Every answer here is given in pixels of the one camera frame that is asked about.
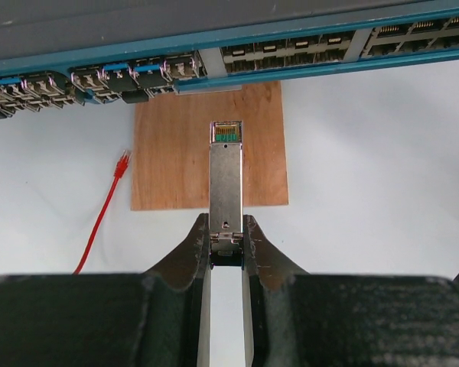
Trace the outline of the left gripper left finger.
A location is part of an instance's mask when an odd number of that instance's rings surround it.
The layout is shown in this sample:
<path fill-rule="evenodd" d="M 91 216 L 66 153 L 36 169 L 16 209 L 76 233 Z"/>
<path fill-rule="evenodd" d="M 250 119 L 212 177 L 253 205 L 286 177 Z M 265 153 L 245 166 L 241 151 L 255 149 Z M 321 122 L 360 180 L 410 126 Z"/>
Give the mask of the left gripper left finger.
<path fill-rule="evenodd" d="M 0 366 L 207 366 L 208 216 L 130 274 L 0 276 Z"/>

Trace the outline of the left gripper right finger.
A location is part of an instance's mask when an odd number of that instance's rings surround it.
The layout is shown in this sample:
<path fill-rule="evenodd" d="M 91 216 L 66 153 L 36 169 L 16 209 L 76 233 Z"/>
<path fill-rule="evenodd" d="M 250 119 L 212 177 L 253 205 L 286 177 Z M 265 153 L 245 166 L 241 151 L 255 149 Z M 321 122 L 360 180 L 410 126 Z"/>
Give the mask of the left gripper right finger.
<path fill-rule="evenodd" d="M 310 274 L 243 218 L 249 366 L 459 366 L 459 284 Z"/>

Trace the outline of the silver SFP module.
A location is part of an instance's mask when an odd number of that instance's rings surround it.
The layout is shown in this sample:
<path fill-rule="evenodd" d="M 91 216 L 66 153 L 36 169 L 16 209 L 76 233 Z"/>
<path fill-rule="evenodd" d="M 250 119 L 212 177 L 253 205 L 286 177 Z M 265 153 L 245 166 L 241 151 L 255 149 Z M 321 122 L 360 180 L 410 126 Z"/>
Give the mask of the silver SFP module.
<path fill-rule="evenodd" d="M 214 266 L 243 264 L 243 123 L 210 124 L 210 260 Z"/>

